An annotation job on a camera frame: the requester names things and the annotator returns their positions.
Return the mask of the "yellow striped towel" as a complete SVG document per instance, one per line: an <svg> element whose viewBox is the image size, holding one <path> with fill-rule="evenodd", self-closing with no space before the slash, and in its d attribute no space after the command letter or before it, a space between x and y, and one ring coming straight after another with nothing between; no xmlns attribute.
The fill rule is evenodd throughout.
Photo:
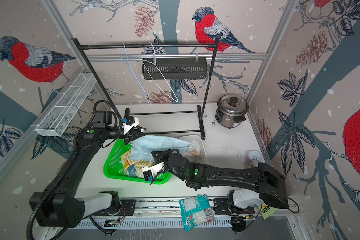
<svg viewBox="0 0 360 240"><path fill-rule="evenodd" d="M121 155L119 163L122 164L123 173L131 178L144 178L143 169L145 167L152 167L155 165L153 158L149 161L145 160L131 160L131 150Z"/></svg>

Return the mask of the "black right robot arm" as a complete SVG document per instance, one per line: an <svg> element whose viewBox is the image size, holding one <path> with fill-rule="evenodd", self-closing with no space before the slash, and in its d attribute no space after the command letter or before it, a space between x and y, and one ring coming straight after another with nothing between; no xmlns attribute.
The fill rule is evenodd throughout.
<svg viewBox="0 0 360 240"><path fill-rule="evenodd" d="M285 177L266 163L254 168L227 169L192 163L179 153L178 149L152 151L156 164L163 163L159 174L170 172L195 190L214 186L247 189L259 194L266 205L287 209L289 207Z"/></svg>

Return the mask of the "white hanger with blue towel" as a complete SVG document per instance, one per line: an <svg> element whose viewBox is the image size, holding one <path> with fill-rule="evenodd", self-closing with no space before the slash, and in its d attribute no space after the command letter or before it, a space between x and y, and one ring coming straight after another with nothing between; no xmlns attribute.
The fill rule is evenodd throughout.
<svg viewBox="0 0 360 240"><path fill-rule="evenodd" d="M148 164L148 167L154 166L156 164L152 155L153 150L151 148L132 143L131 146L131 153L129 156L130 160L138 161L139 163L145 161Z"/></svg>

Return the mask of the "white hanger with yellow towel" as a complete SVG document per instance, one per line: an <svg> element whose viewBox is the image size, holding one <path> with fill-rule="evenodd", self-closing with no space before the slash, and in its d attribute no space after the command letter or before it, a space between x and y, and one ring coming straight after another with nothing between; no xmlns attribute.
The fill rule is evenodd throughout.
<svg viewBox="0 0 360 240"><path fill-rule="evenodd" d="M179 102L179 99L178 99L178 97L176 96L176 93L174 92L174 90L173 90L173 88L171 87L170 83L168 82L168 80L167 80L166 77L164 76L163 72L160 70L160 68L159 68L158 65L157 65L156 49L155 49L153 43L150 43L150 45L151 45L151 47L152 47L152 49L153 49L153 62L150 62L150 61L148 61L148 60L142 60L142 64L143 64L143 66L144 66L144 69L147 71L149 77L150 77L151 80L155 83L155 85L156 85L160 90L163 90L158 84L156 84L156 82L155 82L155 80L154 80L154 78L153 78L153 76L152 76L149 68L147 67L146 63L149 63L149 64L153 65L153 66L156 68L156 70L159 72L159 74L161 75L161 77L165 80L165 82L167 83L168 87L170 88L170 90L171 90L171 92L172 92L171 95L168 95L168 94L166 94L166 93L165 93L165 94L166 94L170 99L172 99L175 103L178 103L178 102Z"/></svg>

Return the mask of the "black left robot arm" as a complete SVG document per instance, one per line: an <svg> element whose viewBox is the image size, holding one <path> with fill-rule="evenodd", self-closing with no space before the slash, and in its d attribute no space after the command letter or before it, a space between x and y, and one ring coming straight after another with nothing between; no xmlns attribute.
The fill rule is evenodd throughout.
<svg viewBox="0 0 360 240"><path fill-rule="evenodd" d="M146 134L146 129L139 126L138 118L130 116L129 110L122 118L116 108L98 111L98 104L100 101L95 103L90 121L75 135L74 151L55 179L43 192L31 196L29 203L33 212L26 230L28 240L34 239L35 222L42 227L61 228L54 236L57 239L68 228L76 227L81 220L92 218L99 211L122 209L115 191L102 191L85 199L75 197L89 163L106 140L121 139L128 144Z"/></svg>

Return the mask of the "light blue wire hanger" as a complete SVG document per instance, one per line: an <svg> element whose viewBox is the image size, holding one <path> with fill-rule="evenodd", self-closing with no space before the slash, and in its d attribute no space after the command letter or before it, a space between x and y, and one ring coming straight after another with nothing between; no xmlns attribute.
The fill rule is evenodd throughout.
<svg viewBox="0 0 360 240"><path fill-rule="evenodd" d="M126 45L123 43L123 47L124 47L124 51L125 51L125 58L124 57L121 57L122 59L122 62L124 63L124 65L126 66L126 68L128 69L128 71L130 72L130 74L132 75L132 77L134 78L134 80L136 81L136 83L138 84L140 90L142 91L143 93L143 96L145 97L147 103L149 106L152 105L151 101L149 100L148 98L148 94L146 93L144 87L141 85L141 83L139 82L131 64L130 64L130 61L129 61L129 56L128 56L128 52L127 52L127 47Z"/></svg>

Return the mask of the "beige clothespin yellow towel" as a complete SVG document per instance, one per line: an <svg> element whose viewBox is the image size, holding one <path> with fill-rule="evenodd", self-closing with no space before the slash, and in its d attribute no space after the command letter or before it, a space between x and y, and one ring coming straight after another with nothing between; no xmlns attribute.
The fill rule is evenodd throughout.
<svg viewBox="0 0 360 240"><path fill-rule="evenodd" d="M191 154L195 158L200 158L201 154L197 151L188 151L189 154Z"/></svg>

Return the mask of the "light blue towel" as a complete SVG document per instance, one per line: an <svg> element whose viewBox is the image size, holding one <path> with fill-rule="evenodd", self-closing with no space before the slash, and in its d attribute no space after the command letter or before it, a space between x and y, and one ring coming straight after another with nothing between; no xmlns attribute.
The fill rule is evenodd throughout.
<svg viewBox="0 0 360 240"><path fill-rule="evenodd" d="M189 148L189 142L180 140L178 138L171 138L165 136L146 135L131 142L132 144L149 147L153 151L165 151L167 149L178 149L181 154Z"/></svg>

